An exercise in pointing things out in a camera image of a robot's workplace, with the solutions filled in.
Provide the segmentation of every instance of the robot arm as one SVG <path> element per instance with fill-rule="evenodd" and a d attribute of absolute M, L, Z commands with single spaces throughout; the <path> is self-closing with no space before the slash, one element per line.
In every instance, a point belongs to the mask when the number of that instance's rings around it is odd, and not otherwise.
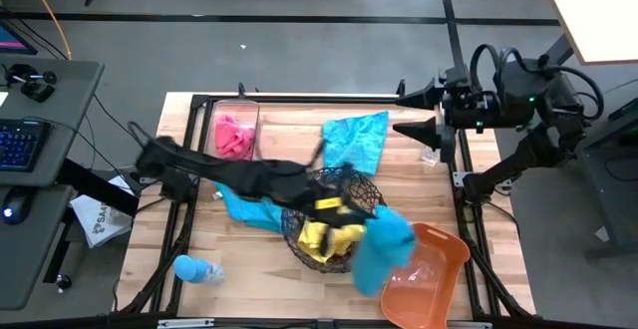
<path fill-rule="evenodd" d="M 477 61 L 484 49 L 490 49 L 496 65 L 496 92 L 484 91 L 477 77 Z M 509 55 L 515 62 L 507 61 Z M 464 194 L 472 202 L 486 199 L 498 184 L 528 168 L 554 167 L 573 159 L 577 144 L 585 138 L 585 128 L 600 117 L 604 106 L 600 89 L 577 70 L 550 65 L 546 57 L 523 60 L 515 49 L 506 49 L 496 57 L 490 45 L 481 45 L 470 71 L 449 69 L 438 84 L 432 80 L 424 89 L 396 101 L 399 106 L 441 112 L 439 123 L 432 118 L 423 123 L 396 124 L 394 130 L 440 150 L 444 163 L 455 160 L 457 130 L 527 131 L 513 155 L 483 173 L 463 177 Z M 584 115 L 584 107 L 563 72 L 577 75 L 592 87 L 596 115 Z"/>
<path fill-rule="evenodd" d="M 314 160 L 322 151 L 320 146 Z M 188 198 L 192 188 L 189 173 L 208 178 L 230 187 L 247 200 L 268 197 L 272 202 L 305 213 L 312 220 L 339 228 L 348 224 L 363 224 L 373 214 L 350 200 L 345 188 L 327 186 L 314 179 L 311 164 L 291 161 L 226 161 L 187 150 L 172 138 L 149 139 L 136 161 L 140 175 L 159 179 L 164 197 L 177 202 Z M 343 170 L 343 176 L 349 171 Z M 338 197 L 341 203 L 333 208 L 315 208 L 318 200 Z M 346 205 L 350 210 L 339 210 Z"/>

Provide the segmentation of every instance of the light blue towel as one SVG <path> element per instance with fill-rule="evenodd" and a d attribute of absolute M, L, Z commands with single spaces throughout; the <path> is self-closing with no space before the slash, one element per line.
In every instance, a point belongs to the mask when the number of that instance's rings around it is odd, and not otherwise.
<path fill-rule="evenodd" d="M 281 233 L 281 207 L 272 203 L 269 198 L 251 202 L 241 199 L 224 184 L 215 182 L 223 195 L 228 214 L 234 220 L 244 221 L 250 226 L 268 229 Z"/>
<path fill-rule="evenodd" d="M 417 243 L 405 218 L 382 205 L 376 209 L 377 218 L 366 220 L 366 234 L 352 262 L 354 285 L 369 297 L 381 292 L 394 266 L 408 266 Z"/>
<path fill-rule="evenodd" d="M 323 125 L 326 147 L 323 166 L 351 163 L 367 176 L 377 172 L 388 132 L 388 112 L 359 118 L 328 121 Z"/>

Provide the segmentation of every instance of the computer monitor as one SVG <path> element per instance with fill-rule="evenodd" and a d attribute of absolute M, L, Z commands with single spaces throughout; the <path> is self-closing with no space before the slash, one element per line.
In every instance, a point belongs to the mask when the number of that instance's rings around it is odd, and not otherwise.
<path fill-rule="evenodd" d="M 0 20 L 0 53 L 35 55 L 38 50 L 16 34 L 8 23 Z"/>

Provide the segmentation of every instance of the wooden table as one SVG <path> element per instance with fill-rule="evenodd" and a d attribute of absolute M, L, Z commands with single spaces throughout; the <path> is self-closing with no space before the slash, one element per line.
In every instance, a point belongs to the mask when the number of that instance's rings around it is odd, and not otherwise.
<path fill-rule="evenodd" d="M 581 64 L 638 61 L 638 18 L 633 15 L 638 0 L 552 0 L 552 4 Z"/>
<path fill-rule="evenodd" d="M 181 143 L 191 96 L 192 93 L 166 95 L 158 135 L 172 136 Z M 386 105 L 262 104 L 263 155 L 306 163 L 320 139 L 323 123 L 381 111 L 390 112 L 391 124 L 423 121 L 433 115 Z M 481 136 L 469 134 L 469 142 L 476 170 L 499 161 L 492 131 L 485 131 Z M 425 164 L 421 160 L 423 150 L 423 145 L 389 128 L 373 182 L 389 207 L 408 220 L 424 221 L 458 233 L 447 166 Z M 148 188 L 140 205 L 157 199 L 158 192 L 158 186 Z M 280 234 L 230 219 L 223 201 L 213 200 L 214 193 L 214 185 L 202 180 L 189 254 L 221 264 L 225 281 L 218 286 L 185 283 L 179 316 L 385 319 L 379 300 L 359 294 L 351 284 L 350 274 L 321 274 L 307 268 L 291 253 Z M 511 211 L 507 197 L 495 196 L 494 202 Z M 118 288 L 121 305 L 133 299 L 156 269 L 167 209 L 168 203 L 162 202 L 139 213 L 135 219 Z M 515 225 L 487 206 L 483 221 L 496 274 L 522 307 L 533 312 Z M 477 281 L 481 303 L 486 308 L 485 285 L 480 274 Z M 167 303 L 171 282 L 172 272 L 164 287 L 162 309 Z M 472 319 L 463 274 L 459 277 L 449 319 Z"/>

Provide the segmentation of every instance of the orange tray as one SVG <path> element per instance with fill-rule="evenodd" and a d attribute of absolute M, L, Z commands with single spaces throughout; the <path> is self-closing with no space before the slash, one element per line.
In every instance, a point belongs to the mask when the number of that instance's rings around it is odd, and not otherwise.
<path fill-rule="evenodd" d="M 414 223 L 417 246 L 407 268 L 395 268 L 381 296 L 381 309 L 406 329 L 446 329 L 448 311 L 463 264 L 466 244 L 445 231 Z"/>

